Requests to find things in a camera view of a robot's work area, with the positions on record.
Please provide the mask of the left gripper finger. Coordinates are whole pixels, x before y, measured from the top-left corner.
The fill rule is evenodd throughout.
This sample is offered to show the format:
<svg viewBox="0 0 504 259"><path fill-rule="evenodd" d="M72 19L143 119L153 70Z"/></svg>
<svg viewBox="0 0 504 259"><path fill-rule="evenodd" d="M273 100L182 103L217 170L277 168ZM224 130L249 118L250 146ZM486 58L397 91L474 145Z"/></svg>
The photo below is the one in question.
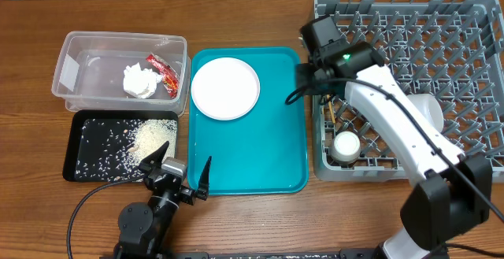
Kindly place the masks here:
<svg viewBox="0 0 504 259"><path fill-rule="evenodd" d="M209 195L209 170L211 166L212 157L209 156L206 164L202 170L202 174L200 175L200 179L198 181L198 189L196 192L196 198L205 201Z"/></svg>
<svg viewBox="0 0 504 259"><path fill-rule="evenodd" d="M161 145L161 147L155 150L152 154L143 158L139 163L138 169L141 172L151 172L154 168L160 168L168 148L169 148L169 141L166 141Z"/></svg>

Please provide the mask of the white rice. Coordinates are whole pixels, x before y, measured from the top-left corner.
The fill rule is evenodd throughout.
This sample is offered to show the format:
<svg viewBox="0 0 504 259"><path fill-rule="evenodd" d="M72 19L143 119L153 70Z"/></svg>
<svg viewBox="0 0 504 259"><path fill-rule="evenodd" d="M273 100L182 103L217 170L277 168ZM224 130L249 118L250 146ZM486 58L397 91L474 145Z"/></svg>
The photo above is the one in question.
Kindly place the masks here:
<svg viewBox="0 0 504 259"><path fill-rule="evenodd" d="M75 179L117 182L140 176L140 161L165 142L165 156L175 156L177 128L175 120L87 119L81 128Z"/></svg>

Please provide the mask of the wooden chopstick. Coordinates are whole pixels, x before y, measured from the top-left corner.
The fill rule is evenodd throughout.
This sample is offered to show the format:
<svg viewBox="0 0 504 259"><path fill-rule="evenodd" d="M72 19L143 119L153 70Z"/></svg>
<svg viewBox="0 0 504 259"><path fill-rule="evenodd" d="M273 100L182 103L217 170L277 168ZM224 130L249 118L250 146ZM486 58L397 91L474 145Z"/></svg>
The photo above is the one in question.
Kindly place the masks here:
<svg viewBox="0 0 504 259"><path fill-rule="evenodd" d="M328 110L329 110L329 114L330 114L330 117L331 117L332 124L336 125L335 112L334 112L333 103L332 103L331 100L328 101Z"/></svg>

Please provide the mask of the white cup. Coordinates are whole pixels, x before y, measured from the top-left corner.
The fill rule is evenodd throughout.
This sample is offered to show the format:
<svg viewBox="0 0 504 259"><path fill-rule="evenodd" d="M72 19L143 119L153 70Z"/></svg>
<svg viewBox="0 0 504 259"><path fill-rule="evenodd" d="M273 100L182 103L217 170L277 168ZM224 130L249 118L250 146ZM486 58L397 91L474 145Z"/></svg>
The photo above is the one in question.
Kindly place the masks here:
<svg viewBox="0 0 504 259"><path fill-rule="evenodd" d="M332 159L340 164L355 162L361 153L359 137L351 131L342 131L335 136L329 148Z"/></svg>

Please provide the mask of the white tissue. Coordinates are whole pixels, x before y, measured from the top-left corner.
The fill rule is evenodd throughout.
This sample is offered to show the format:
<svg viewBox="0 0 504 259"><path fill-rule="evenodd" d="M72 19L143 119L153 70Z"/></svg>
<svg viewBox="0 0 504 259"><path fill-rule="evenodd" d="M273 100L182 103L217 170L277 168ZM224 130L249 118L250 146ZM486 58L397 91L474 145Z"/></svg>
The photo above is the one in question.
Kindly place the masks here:
<svg viewBox="0 0 504 259"><path fill-rule="evenodd" d="M123 90L135 98L146 99L151 97L162 81L162 75L151 68L141 68L137 63L127 66L124 70Z"/></svg>

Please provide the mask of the red snack wrapper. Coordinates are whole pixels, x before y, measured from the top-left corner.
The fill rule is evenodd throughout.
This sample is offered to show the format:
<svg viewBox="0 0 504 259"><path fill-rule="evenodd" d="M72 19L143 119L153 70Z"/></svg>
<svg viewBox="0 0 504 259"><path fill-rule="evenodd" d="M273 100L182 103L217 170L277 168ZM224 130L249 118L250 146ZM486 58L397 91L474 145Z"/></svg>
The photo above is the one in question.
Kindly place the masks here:
<svg viewBox="0 0 504 259"><path fill-rule="evenodd" d="M161 81L168 91L169 97L176 98L178 96L180 78L174 68L156 54L150 54L146 60L159 71L162 76Z"/></svg>

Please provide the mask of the large white plate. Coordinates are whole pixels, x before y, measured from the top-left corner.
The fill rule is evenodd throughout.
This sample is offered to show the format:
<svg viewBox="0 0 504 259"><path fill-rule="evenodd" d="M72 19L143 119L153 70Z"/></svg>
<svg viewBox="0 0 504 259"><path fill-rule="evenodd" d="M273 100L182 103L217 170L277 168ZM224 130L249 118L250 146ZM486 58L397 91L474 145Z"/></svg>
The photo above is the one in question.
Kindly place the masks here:
<svg viewBox="0 0 504 259"><path fill-rule="evenodd" d="M214 120L235 120L248 114L261 92L257 73L245 61L219 57L206 62L191 82L196 108Z"/></svg>

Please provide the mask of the grey bowl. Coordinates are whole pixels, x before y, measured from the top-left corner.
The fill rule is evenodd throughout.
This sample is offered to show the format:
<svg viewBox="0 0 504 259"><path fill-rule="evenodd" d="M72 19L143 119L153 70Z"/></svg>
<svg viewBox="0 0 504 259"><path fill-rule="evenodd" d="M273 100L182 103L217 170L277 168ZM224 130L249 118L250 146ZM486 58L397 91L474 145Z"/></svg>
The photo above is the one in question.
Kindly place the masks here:
<svg viewBox="0 0 504 259"><path fill-rule="evenodd" d="M441 132L444 126L443 111L436 98L431 94L410 94L407 98L421 112L426 120Z"/></svg>

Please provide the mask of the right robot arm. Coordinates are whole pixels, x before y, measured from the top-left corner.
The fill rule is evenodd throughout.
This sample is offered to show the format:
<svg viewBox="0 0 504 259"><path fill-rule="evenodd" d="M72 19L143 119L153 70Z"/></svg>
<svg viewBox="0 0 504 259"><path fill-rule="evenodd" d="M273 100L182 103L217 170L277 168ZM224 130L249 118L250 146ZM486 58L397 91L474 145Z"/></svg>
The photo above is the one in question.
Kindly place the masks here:
<svg viewBox="0 0 504 259"><path fill-rule="evenodd" d="M413 190L400 210L402 229L375 258L439 256L449 240L488 220L492 167L482 154L466 155L438 132L406 97L383 57L368 43L345 39L306 42L307 63L286 100L330 94L344 98L373 126L403 167Z"/></svg>

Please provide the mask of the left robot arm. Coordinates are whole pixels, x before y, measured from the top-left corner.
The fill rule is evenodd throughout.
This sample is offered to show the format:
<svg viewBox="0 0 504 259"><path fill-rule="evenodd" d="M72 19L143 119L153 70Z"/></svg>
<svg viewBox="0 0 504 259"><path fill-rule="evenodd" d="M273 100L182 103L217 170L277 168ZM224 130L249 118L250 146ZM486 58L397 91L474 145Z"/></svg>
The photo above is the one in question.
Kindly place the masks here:
<svg viewBox="0 0 504 259"><path fill-rule="evenodd" d="M114 258L172 258L163 245L175 213L182 203L193 205L196 200L205 201L209 196L212 158L205 163L198 187L192 189L183 185L186 165L167 157L168 148L169 142L165 142L139 163L139 170L144 173L142 181L152 195L148 202L133 202L120 212L120 235Z"/></svg>

